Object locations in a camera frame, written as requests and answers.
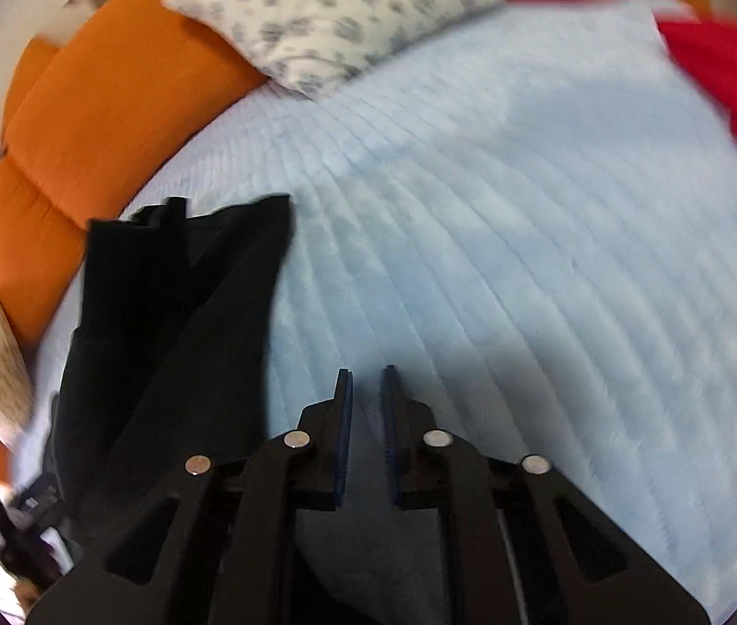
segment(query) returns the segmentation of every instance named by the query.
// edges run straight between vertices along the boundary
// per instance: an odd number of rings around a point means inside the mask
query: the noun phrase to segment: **folded black fabric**
[[[286,195],[190,219],[174,198],[92,221],[45,459],[78,546],[189,456],[231,461],[264,442],[270,307],[291,232]]]

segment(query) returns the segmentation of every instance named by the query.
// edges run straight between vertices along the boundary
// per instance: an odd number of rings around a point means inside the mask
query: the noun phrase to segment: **silver screw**
[[[284,443],[291,449],[301,449],[311,443],[311,436],[303,430],[293,430],[284,436]]]
[[[211,461],[206,456],[192,456],[186,461],[186,472],[190,475],[202,475],[209,472]]]
[[[452,444],[453,436],[443,430],[430,430],[423,435],[423,440],[428,446],[440,449]]]
[[[551,462],[544,456],[525,456],[521,466],[532,475],[543,475],[551,471]]]

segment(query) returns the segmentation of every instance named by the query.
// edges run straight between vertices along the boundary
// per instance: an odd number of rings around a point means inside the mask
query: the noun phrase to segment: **black cloth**
[[[79,547],[189,456],[222,463],[264,442],[263,360],[291,232],[286,195],[190,219],[172,198],[92,221],[46,454]]]

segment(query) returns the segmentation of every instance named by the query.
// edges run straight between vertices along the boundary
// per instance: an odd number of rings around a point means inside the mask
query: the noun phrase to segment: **light blue blanket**
[[[500,8],[318,103],[266,85],[125,216],[167,195],[194,215],[276,191],[293,196],[296,236],[271,431],[330,396],[339,367],[356,384],[345,509],[301,520],[337,595],[387,622],[443,618],[434,518],[388,502],[378,384],[393,363],[483,453],[553,459],[723,622],[737,606],[737,144],[642,2]],[[30,443],[78,296],[76,281],[42,344]]]

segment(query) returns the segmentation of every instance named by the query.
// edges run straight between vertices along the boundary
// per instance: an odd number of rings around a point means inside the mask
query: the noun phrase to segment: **triangular cutout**
[[[105,569],[137,585],[148,585],[177,512],[178,499],[164,498],[143,524],[113,550]]]
[[[600,582],[626,568],[626,558],[569,500],[553,502],[582,577]]]

